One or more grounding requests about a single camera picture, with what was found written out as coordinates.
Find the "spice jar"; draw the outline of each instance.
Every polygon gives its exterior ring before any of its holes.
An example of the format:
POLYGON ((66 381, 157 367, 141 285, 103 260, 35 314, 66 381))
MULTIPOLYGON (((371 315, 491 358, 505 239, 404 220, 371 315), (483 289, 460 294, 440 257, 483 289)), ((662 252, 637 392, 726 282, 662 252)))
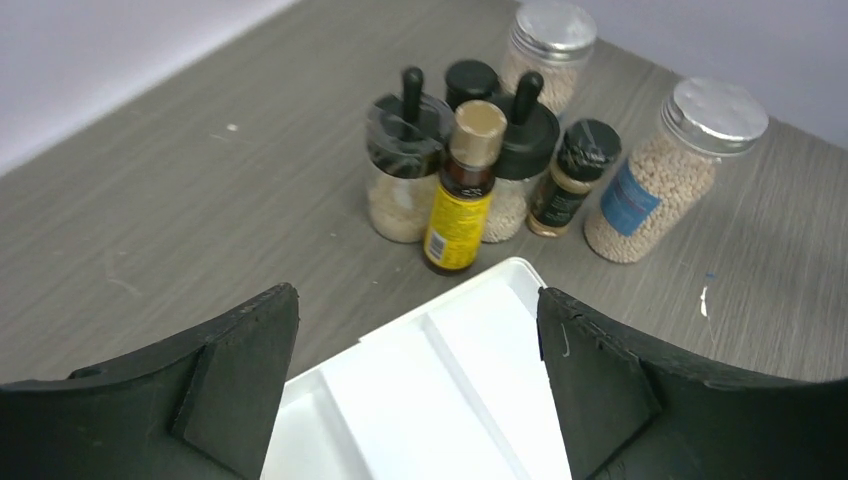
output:
POLYGON ((445 101, 451 110, 469 100, 488 100, 500 93, 495 70, 479 60, 460 60, 445 72, 445 101))
POLYGON ((705 78, 678 83, 656 134, 634 150, 587 218, 589 246, 613 262, 644 257, 710 190, 721 160, 750 151, 768 120, 741 87, 705 78))
POLYGON ((386 95, 368 112, 368 214, 377 233, 400 243, 424 238, 453 130, 453 112, 423 85, 421 70, 409 68, 403 95, 386 95))
POLYGON ((498 95, 490 102, 507 117, 503 146, 495 163, 495 187, 483 241, 509 240, 527 217, 527 200, 539 177, 548 167, 559 138, 556 116, 538 103, 544 79, 527 72, 518 82, 515 95, 498 95))
POLYGON ((530 230, 543 237, 564 235, 592 187, 620 153, 621 138, 603 122, 584 119, 566 129, 533 196, 527 215, 530 230))
POLYGON ((501 149, 506 117, 482 100, 456 109, 449 157, 439 170, 433 213, 424 237, 427 264, 441 274, 468 269, 477 257, 492 198, 492 164, 501 149))
POLYGON ((560 115, 589 59, 598 29, 582 8, 565 2, 530 2, 515 14, 501 84, 512 93, 521 75, 535 70, 545 78, 539 101, 560 115))

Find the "blue label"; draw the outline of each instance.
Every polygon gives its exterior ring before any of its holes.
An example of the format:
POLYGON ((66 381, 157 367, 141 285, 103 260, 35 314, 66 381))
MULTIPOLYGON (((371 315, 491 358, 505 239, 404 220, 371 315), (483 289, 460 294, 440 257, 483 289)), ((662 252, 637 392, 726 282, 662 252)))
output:
POLYGON ((601 212, 618 233, 629 237, 660 205, 660 199, 648 193, 630 171, 630 162, 615 174, 604 196, 601 212))

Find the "white plastic tray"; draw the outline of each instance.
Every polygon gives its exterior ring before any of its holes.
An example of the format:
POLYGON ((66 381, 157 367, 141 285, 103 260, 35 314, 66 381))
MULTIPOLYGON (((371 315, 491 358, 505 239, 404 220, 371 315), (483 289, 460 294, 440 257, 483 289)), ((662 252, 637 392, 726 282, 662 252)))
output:
POLYGON ((570 479, 510 258, 286 384, 263 478, 570 479))

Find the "yellow label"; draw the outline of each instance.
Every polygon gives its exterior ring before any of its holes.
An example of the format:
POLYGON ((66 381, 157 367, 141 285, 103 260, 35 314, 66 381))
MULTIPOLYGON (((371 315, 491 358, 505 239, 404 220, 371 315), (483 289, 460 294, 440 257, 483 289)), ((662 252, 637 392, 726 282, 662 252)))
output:
POLYGON ((492 195, 456 198, 440 183, 424 236, 424 254, 447 270, 471 265, 480 248, 492 195))

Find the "glass jar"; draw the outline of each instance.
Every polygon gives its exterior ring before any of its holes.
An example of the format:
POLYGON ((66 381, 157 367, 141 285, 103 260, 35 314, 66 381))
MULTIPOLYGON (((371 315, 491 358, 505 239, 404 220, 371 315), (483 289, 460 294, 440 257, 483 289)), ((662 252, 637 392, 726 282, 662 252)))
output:
POLYGON ((401 108, 399 97, 387 95, 368 113, 368 215, 386 239, 415 243, 424 238, 430 219, 453 112, 445 102, 422 94, 419 121, 411 125, 401 119, 401 108))
POLYGON ((515 95, 496 95, 489 101, 507 119, 503 144, 493 169, 497 179, 483 241, 509 240, 521 229, 530 195, 545 172, 559 138, 559 123, 538 102, 544 80, 538 72, 522 75, 515 95))
POLYGON ((586 220, 586 242, 617 263, 644 257, 706 194, 723 158, 748 153, 768 127, 743 88, 685 79, 665 101, 659 128, 624 162, 586 220))
POLYGON ((560 115, 597 38, 595 21, 582 8, 565 2, 525 3, 515 14, 501 65, 501 84, 514 93, 521 76, 535 70, 545 79, 539 102, 560 115))

